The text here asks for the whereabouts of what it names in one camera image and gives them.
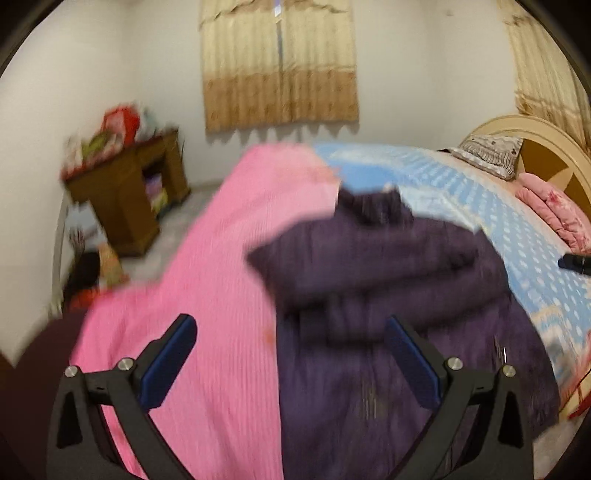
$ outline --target purple jacket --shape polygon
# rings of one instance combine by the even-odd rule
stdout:
[[[496,370],[496,339],[533,436],[557,421],[550,360],[483,232],[414,218],[397,192],[341,191],[333,218],[294,226],[248,261],[277,304],[285,480],[383,480],[418,438],[431,412],[382,344],[392,315],[471,368]]]

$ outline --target pink quilt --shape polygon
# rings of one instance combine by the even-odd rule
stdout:
[[[72,363],[83,371],[136,357],[179,313],[197,344],[163,406],[150,415],[199,480],[282,480],[275,309],[244,253],[302,218],[332,214],[338,182],[302,145],[249,150],[191,228],[161,281],[97,302]],[[144,476],[111,410],[125,462]]]

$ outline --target curtain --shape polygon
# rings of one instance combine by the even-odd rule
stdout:
[[[517,68],[517,109],[548,120],[591,155],[589,96],[545,28],[515,0],[498,0]]]
[[[348,0],[284,0],[284,80],[292,121],[359,119]]]
[[[359,118],[349,0],[203,0],[206,131]]]

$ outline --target floor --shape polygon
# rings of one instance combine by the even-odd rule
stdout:
[[[121,264],[132,282],[152,282],[160,278],[183,242],[195,219],[205,210],[216,188],[193,192],[182,205],[168,212],[160,222],[160,234],[152,248],[141,258],[122,259]]]
[[[148,254],[142,258],[122,261],[133,282],[151,282],[160,278],[178,250],[195,219],[205,210],[217,189],[199,190],[179,207],[172,210],[161,223],[161,233]],[[535,477],[548,474],[568,447],[582,419],[561,422],[538,438],[534,445]]]

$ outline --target white wall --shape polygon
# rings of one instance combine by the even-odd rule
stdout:
[[[515,63],[496,0],[427,0],[443,102],[437,148],[457,145],[480,124],[517,113]]]
[[[92,135],[105,109],[134,99],[127,14],[120,2],[66,0],[0,77],[0,349],[13,362],[51,298],[64,139]]]
[[[279,139],[434,146],[437,72],[430,61],[427,5],[419,0],[353,0],[359,125],[301,125],[207,136],[199,34],[200,1],[144,0],[132,9],[129,44],[139,97],[186,136],[192,183],[224,178],[246,145]]]
[[[206,135],[200,2],[143,0],[132,9],[129,45],[139,97],[181,126],[192,183],[225,177],[260,141],[456,145],[474,127],[512,113],[514,72],[495,0],[352,0],[360,122]]]

